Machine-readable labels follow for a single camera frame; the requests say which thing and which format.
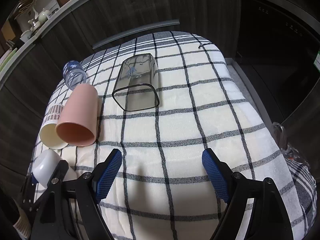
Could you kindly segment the smoky square clear cup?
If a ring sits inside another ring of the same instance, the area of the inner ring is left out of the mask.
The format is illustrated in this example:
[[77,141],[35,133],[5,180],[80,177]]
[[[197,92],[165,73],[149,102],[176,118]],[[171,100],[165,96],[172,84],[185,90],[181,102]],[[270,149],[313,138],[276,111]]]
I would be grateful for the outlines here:
[[129,57],[121,68],[112,92],[118,106],[127,112],[158,107],[158,65],[150,54]]

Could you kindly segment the clear floral glass bottle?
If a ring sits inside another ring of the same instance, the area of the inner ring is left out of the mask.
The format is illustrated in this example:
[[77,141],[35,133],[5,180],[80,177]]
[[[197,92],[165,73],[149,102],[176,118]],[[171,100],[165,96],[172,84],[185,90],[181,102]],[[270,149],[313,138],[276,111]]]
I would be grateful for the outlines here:
[[87,75],[80,62],[72,60],[63,67],[63,78],[66,86],[74,90],[77,85],[86,83]]

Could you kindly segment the white teapot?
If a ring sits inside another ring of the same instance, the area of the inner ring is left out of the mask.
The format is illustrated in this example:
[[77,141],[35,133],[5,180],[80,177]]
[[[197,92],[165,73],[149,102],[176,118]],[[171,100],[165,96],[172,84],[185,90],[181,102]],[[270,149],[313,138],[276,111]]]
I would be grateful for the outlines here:
[[43,8],[43,10],[38,15],[38,21],[43,24],[46,22],[51,16],[51,12],[48,9]]

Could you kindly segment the white plastic cup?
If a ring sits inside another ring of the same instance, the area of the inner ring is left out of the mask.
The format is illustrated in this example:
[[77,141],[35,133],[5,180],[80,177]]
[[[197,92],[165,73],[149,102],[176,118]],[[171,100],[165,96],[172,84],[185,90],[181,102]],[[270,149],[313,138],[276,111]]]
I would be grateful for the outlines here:
[[59,161],[62,158],[51,149],[43,151],[34,161],[32,173],[35,179],[44,188],[47,188],[47,184],[57,167]]

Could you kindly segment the black dishwasher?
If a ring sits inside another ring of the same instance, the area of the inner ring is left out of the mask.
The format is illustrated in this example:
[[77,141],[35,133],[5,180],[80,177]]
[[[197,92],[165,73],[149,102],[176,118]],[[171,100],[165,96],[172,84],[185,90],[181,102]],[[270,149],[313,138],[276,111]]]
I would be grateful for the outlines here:
[[266,0],[241,0],[239,66],[272,122],[285,121],[319,79],[313,64],[319,35],[294,14]]

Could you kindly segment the pink plastic cup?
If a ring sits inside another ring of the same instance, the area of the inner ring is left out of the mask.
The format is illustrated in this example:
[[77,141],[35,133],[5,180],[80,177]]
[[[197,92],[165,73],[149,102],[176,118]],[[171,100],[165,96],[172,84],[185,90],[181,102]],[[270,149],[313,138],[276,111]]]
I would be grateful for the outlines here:
[[55,128],[64,142],[79,147],[92,145],[97,138],[98,93],[87,83],[72,91]]

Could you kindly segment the green basin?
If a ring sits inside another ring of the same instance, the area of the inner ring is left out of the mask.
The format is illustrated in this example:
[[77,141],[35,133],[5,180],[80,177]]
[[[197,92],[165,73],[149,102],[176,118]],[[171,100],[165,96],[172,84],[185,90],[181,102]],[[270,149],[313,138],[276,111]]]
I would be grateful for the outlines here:
[[14,50],[12,50],[7,56],[6,58],[1,62],[0,65],[0,71],[2,71],[2,69],[5,67],[5,65],[9,62],[9,60],[15,55],[17,51],[17,48],[15,48]]

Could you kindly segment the black white checkered cloth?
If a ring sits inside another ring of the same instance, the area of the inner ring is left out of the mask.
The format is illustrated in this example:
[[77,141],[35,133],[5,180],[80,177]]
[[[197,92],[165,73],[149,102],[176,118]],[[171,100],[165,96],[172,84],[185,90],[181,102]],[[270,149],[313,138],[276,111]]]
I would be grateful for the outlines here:
[[[124,112],[112,98],[122,62],[151,54],[158,64],[160,105]],[[78,175],[117,148],[123,163],[100,211],[115,239],[209,239],[226,204],[202,165],[204,149],[249,179],[274,180],[293,236],[315,223],[316,182],[284,158],[261,117],[245,99],[215,44],[196,34],[154,33],[99,51],[81,62],[98,93],[98,136],[58,155]]]

